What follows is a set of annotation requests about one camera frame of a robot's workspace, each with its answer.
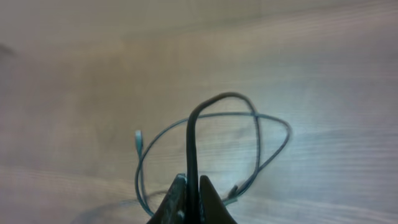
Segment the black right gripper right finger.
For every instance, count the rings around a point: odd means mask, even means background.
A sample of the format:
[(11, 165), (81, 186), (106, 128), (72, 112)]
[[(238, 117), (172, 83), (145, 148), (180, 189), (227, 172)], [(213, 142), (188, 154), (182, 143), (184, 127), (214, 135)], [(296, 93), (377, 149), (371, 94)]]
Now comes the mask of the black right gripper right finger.
[(203, 224), (237, 224), (229, 214), (208, 176), (200, 177)]

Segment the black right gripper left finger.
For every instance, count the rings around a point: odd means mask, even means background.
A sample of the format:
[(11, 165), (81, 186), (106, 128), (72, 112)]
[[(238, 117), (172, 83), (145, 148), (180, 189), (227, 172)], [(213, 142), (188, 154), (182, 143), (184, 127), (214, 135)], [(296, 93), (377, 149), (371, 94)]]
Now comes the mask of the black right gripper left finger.
[(162, 203), (147, 224), (184, 224), (186, 188), (185, 174), (177, 174)]

